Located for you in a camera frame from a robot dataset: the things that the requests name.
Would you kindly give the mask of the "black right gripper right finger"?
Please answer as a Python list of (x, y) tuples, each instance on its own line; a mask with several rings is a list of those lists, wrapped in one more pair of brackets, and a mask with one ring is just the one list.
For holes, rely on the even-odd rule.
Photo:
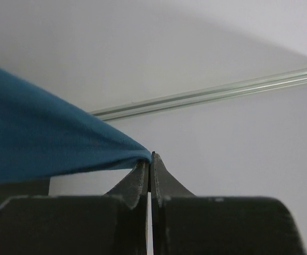
[(152, 154), (154, 254), (306, 254), (288, 208), (270, 197), (197, 196)]

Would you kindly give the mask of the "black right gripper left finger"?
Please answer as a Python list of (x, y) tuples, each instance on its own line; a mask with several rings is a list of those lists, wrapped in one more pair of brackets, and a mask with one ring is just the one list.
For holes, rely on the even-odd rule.
[(0, 206), (0, 254), (146, 254), (149, 164), (104, 195), (12, 197)]

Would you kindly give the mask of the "blue t-shirt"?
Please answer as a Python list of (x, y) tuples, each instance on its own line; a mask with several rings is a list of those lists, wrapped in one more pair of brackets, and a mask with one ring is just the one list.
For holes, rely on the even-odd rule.
[(132, 168), (148, 149), (97, 117), (0, 69), (0, 184)]

